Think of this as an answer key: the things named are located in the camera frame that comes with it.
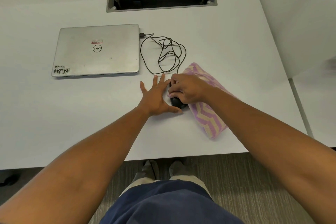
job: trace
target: gray carpet floor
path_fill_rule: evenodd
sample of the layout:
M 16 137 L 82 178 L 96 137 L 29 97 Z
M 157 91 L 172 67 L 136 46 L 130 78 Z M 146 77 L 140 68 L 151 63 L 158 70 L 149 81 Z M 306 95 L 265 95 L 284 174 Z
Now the gray carpet floor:
M 159 159 L 160 179 L 169 179 L 169 159 Z M 130 184 L 143 161 L 124 162 L 113 177 L 90 224 L 98 224 L 108 208 Z M 314 223 L 306 211 L 249 153 L 195 156 L 189 166 L 207 186 L 213 200 L 245 223 Z M 18 170 L 22 176 L 10 187 L 0 187 L 0 204 L 36 175 L 41 168 Z M 13 170 L 0 171 L 0 181 Z

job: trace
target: sticker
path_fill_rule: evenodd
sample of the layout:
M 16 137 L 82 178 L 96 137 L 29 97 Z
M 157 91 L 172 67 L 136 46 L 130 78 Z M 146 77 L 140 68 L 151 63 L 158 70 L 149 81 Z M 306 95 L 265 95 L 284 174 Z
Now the sticker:
M 94 52 L 100 52 L 100 51 L 102 50 L 102 46 L 99 45 L 99 44 L 96 44 L 96 45 L 92 48 L 92 50 L 93 50 Z
M 54 74 L 67 74 L 70 72 L 69 68 L 65 68 L 65 66 L 55 66 Z
M 102 44 L 103 43 L 103 40 L 92 40 L 91 41 L 91 44 Z

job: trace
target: hand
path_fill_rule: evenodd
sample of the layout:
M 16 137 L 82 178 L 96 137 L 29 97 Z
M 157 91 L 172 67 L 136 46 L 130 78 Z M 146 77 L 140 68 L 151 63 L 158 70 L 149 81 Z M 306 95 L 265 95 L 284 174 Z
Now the hand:
M 173 74 L 168 93 L 184 104 L 205 102 L 206 93 L 213 88 L 195 75 Z
M 165 74 L 161 75 L 159 83 L 158 76 L 154 75 L 153 86 L 149 91 L 146 90 L 144 83 L 140 82 L 142 99 L 138 107 L 148 112 L 149 116 L 160 115 L 164 112 L 182 113 L 181 109 L 168 105 L 162 98 L 169 82 L 170 79 L 165 81 Z

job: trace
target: person's right arm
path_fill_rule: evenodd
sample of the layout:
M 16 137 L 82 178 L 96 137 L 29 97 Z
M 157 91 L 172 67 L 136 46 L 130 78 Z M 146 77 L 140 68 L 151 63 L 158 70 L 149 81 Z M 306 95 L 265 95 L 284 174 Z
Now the person's right arm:
M 336 152 L 196 76 L 174 74 L 171 97 L 207 103 L 317 223 L 336 223 Z

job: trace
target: folded towel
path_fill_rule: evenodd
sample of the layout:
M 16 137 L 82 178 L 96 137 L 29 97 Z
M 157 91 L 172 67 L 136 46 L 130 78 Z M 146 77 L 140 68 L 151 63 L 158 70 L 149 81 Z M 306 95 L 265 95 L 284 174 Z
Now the folded towel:
M 201 69 L 201 67 L 196 64 L 190 64 L 184 71 L 184 74 L 196 75 L 203 81 L 207 82 L 211 86 L 220 88 L 221 90 L 229 93 L 214 77 L 209 73 Z M 202 127 L 204 132 L 209 138 L 216 138 L 227 125 L 221 120 L 221 118 L 212 110 L 210 106 L 205 103 L 189 104 L 197 123 Z

